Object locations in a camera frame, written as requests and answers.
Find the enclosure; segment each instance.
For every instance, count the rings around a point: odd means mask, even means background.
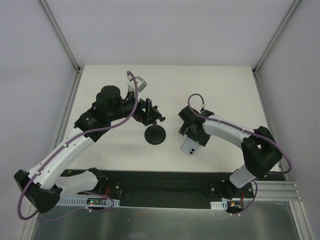
[[[0,6],[1,239],[318,239],[319,1],[5,0]],[[150,191],[152,200],[138,194],[105,213],[20,221],[13,175],[42,161],[102,87],[118,86],[124,97],[127,71],[148,83],[140,97],[166,117],[158,122],[165,141],[148,144],[146,127],[129,120],[68,171],[95,167],[124,182],[137,181],[138,172],[154,186],[164,184],[166,173],[172,181],[165,184],[177,188],[200,188],[234,172],[242,152],[218,137],[192,157],[180,150],[185,137],[178,113],[193,93],[221,118],[268,127],[292,171],[259,180],[254,204],[240,217],[201,209],[198,196]],[[287,168],[283,159],[273,170]],[[45,217],[76,206],[86,204],[60,201]],[[33,211],[25,201],[22,213]]]

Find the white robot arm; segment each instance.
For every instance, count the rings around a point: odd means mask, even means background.
[[[20,190],[25,191],[25,196],[40,213],[52,209],[65,196],[83,191],[105,194],[106,177],[96,168],[74,176],[61,176],[84,150],[108,131],[97,129],[110,127],[111,122],[130,116],[145,126],[155,124],[156,120],[165,120],[149,98],[135,100],[147,83],[141,77],[136,77],[136,85],[130,75],[128,79],[128,93],[124,99],[118,87],[103,87],[91,108],[80,116],[69,135],[44,160],[29,171],[19,170],[14,175]]]
[[[260,126],[258,129],[253,129],[229,121],[230,125],[227,125],[222,123],[227,121],[211,111],[203,110],[200,114],[195,112],[197,115],[191,111],[189,106],[186,106],[179,113],[184,121],[179,133],[187,135],[187,139],[181,147],[183,152],[193,156],[198,147],[205,146],[210,136],[214,135],[234,144],[243,153],[244,164],[220,187],[215,188],[215,192],[221,197],[232,199],[237,190],[247,183],[256,178],[264,178],[282,158],[282,154],[272,144],[248,133],[253,132],[274,142],[275,140],[267,128]]]

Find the white table surface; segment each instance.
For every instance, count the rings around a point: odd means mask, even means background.
[[[188,96],[200,93],[206,109],[231,122],[257,128],[267,126],[256,84],[249,67],[173,65],[86,65],[75,97],[67,133],[79,116],[90,108],[97,93],[106,85],[127,93],[126,72],[141,76],[148,83],[140,97],[150,98],[166,117],[166,139],[150,145],[144,138],[146,127],[134,119],[104,134],[68,168],[129,171],[233,172],[243,163],[242,151],[231,143],[211,136],[194,156],[181,151],[186,136],[178,133],[183,121],[178,113]],[[193,108],[201,101],[194,97]]]

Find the metal floor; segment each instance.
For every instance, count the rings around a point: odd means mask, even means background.
[[[56,206],[43,216],[57,218],[74,208]],[[54,222],[38,218],[31,239],[298,240],[299,237],[288,202],[256,201],[240,217],[209,209],[114,207],[104,213],[81,209]]]

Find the black round base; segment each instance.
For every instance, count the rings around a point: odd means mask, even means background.
[[[145,140],[152,145],[163,143],[166,139],[166,131],[162,126],[150,126],[144,132]]]

